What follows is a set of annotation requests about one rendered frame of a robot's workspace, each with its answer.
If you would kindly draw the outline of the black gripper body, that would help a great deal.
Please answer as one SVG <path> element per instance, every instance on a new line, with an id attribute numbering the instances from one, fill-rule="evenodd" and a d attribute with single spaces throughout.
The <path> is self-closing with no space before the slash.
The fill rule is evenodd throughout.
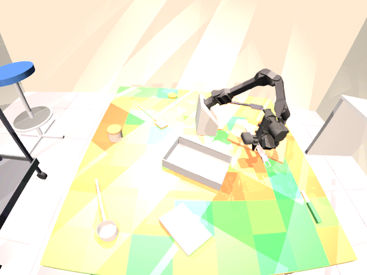
<path id="1" fill-rule="evenodd" d="M 269 133 L 269 131 L 261 126 L 261 124 L 258 124 L 259 129 L 255 131 L 255 135 L 251 135 L 251 132 L 242 132 L 240 137 L 245 145 L 251 145 L 251 144 L 258 144 L 259 136 L 263 133 Z"/>

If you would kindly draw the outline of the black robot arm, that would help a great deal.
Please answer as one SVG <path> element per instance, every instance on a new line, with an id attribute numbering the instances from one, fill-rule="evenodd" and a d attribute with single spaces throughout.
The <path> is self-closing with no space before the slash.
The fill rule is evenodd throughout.
<path id="1" fill-rule="evenodd" d="M 259 136 L 259 140 L 261 140 L 262 149 L 270 151 L 272 149 L 276 149 L 280 144 L 279 142 L 283 141 L 289 133 L 289 129 L 285 127 L 285 124 L 291 114 L 286 103 L 284 82 L 280 75 L 274 73 L 272 70 L 266 68 L 262 69 L 256 73 L 254 78 L 242 82 L 232 88 L 212 90 L 211 96 L 207 99 L 203 98 L 203 102 L 210 111 L 210 108 L 217 103 L 219 105 L 229 104 L 232 102 L 233 97 L 257 86 L 264 87 L 266 85 L 272 87 L 275 86 L 276 101 L 274 104 L 274 111 L 276 114 L 274 115 L 269 108 L 263 110 L 264 117 L 262 119 L 261 126 L 267 129 L 270 134 L 266 132 L 261 134 Z"/>

